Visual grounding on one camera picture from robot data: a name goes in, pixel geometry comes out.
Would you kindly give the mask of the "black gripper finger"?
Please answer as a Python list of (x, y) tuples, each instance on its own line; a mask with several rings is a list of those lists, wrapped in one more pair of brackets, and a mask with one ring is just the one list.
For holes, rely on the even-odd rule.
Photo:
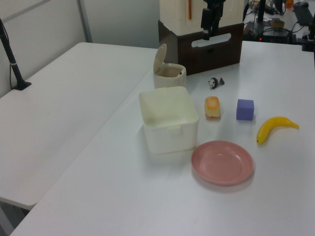
[(222, 17), (222, 10), (219, 9), (213, 13), (211, 34), (215, 34), (218, 32), (219, 22), (221, 20), (221, 17)]
[(203, 39), (210, 39), (210, 30), (211, 30), (211, 10), (203, 8), (202, 18), (201, 18), (201, 27), (203, 28)]

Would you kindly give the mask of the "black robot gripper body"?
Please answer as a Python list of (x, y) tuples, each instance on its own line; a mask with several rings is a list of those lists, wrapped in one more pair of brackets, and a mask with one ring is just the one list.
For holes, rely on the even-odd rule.
[(204, 0), (207, 3), (207, 9), (210, 11), (223, 11), (225, 0)]

